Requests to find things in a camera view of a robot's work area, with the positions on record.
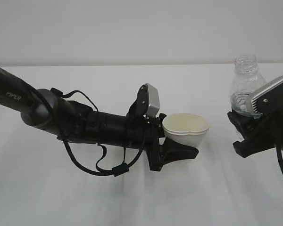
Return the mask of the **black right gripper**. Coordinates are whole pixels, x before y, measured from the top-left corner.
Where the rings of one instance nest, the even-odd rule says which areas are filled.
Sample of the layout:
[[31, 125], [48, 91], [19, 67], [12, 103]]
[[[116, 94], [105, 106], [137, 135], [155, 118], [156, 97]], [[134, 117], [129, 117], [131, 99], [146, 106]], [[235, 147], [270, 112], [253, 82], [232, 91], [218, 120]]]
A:
[[243, 139], [233, 143], [235, 152], [242, 158], [272, 149], [278, 141], [283, 150], [283, 114], [266, 114], [254, 119], [230, 111], [227, 116]]

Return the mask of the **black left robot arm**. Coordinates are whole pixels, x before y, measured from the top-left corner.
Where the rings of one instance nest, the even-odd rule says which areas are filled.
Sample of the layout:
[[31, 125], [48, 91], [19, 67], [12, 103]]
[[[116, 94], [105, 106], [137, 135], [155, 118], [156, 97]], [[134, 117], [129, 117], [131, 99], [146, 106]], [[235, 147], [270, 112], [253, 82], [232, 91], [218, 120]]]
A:
[[78, 162], [70, 143], [96, 144], [103, 155], [107, 154], [107, 145], [137, 149], [138, 155], [146, 152], [152, 171], [160, 171], [174, 161], [194, 159], [199, 152], [195, 145], [184, 145], [166, 136], [162, 125], [166, 115], [159, 112], [158, 90], [148, 83], [139, 88], [126, 116], [100, 112], [95, 104], [81, 104], [71, 96], [55, 88], [35, 89], [0, 68], [0, 105], [20, 112], [26, 125], [55, 135], [74, 165], [88, 174], [119, 176], [133, 162], [91, 170]]

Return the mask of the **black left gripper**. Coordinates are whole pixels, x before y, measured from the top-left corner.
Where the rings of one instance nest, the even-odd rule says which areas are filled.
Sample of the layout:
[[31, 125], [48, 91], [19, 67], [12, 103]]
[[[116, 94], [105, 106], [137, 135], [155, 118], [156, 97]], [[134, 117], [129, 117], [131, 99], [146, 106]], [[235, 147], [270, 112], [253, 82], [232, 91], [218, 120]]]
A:
[[161, 171], [164, 165], [175, 161], [196, 158], [199, 151], [195, 147], [182, 145], [169, 138], [165, 138], [163, 144], [159, 143], [159, 139], [165, 136], [162, 122], [166, 117], [164, 113], [155, 118], [127, 115], [126, 147], [138, 149], [137, 155], [128, 163], [129, 167], [137, 162], [143, 151], [152, 171]]

